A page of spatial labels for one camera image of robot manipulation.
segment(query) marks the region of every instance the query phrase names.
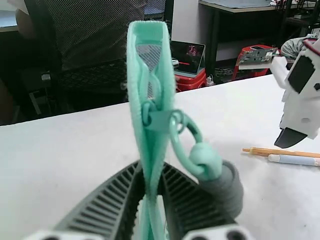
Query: mesh panel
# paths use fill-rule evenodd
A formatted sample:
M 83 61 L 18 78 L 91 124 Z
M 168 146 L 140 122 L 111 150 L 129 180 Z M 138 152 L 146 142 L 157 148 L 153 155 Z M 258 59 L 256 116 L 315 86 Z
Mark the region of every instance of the mesh panel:
M 58 66 L 67 71 L 58 75 L 58 82 L 66 89 L 88 90 L 101 85 L 123 88 L 127 78 L 124 63 L 129 23 L 163 21 L 166 0 L 34 0 L 34 3 L 37 10 L 30 9 L 30 15 L 37 14 L 41 20 L 49 18 L 47 26 L 41 21 L 34 22 L 36 29 L 49 39 L 50 47 L 58 52 Z M 53 29 L 53 34 L 46 29 Z M 115 60 L 116 65 L 108 63 Z M 88 67 L 104 63 L 107 64 L 103 67 Z
M 161 55 L 161 46 L 156 44 L 138 45 L 136 51 L 148 66 L 149 71 L 152 72 L 158 65 Z M 148 97 L 153 98 L 153 89 L 150 82 L 148 84 Z

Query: red stool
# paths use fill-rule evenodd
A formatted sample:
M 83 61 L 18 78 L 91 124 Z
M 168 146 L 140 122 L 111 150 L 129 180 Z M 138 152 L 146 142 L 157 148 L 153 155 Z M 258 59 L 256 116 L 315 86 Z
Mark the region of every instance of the red stool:
M 200 89 L 205 87 L 207 84 L 207 75 L 205 68 L 202 69 L 195 78 L 181 75 L 176 76 L 178 77 L 178 81 L 176 82 L 177 93 L 192 89 Z
M 245 52 L 249 52 L 249 51 L 255 50 L 256 48 L 272 49 L 273 47 L 272 46 L 266 46 L 266 45 L 260 45 L 260 44 L 244 47 L 244 48 L 242 48 L 241 53 L 239 54 L 239 56 L 238 56 L 236 61 L 238 62 L 238 60 L 242 57 L 242 55 Z M 238 71 L 239 71 L 239 66 L 236 65 L 234 67 L 234 71 L 233 71 L 233 75 L 232 75 L 232 81 L 236 80 Z M 249 74 L 249 77 L 250 78 L 254 78 L 254 77 L 264 76 L 264 75 L 267 74 L 267 72 L 268 72 L 268 68 L 260 70 L 260 71 L 251 72 Z

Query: laptop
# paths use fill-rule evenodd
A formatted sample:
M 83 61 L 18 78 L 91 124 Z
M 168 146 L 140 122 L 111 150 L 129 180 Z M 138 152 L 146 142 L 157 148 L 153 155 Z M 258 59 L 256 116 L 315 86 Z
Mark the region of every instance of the laptop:
M 174 70 L 174 74 L 195 78 L 204 68 L 204 44 L 171 41 L 171 55 L 177 59 L 179 66 Z

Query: white marker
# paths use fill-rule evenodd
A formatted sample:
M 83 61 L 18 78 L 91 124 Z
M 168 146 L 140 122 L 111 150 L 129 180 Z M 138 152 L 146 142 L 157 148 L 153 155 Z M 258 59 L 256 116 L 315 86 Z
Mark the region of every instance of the white marker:
M 320 158 L 307 157 L 307 156 L 292 156 L 292 155 L 276 155 L 270 154 L 268 156 L 270 162 L 282 164 L 299 164 L 309 166 L 320 166 Z

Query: mesh chair back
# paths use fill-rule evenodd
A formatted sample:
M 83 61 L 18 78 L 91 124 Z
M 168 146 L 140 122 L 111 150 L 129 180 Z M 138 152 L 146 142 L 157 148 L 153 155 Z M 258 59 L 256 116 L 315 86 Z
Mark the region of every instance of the mesh chair back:
M 51 58 L 50 67 L 60 72 L 59 83 L 68 89 L 101 84 L 108 87 L 107 82 L 123 82 L 129 24 L 166 18 L 171 22 L 173 13 L 173 0 L 25 0 L 25 3 Z M 107 67 L 96 67 L 101 64 Z

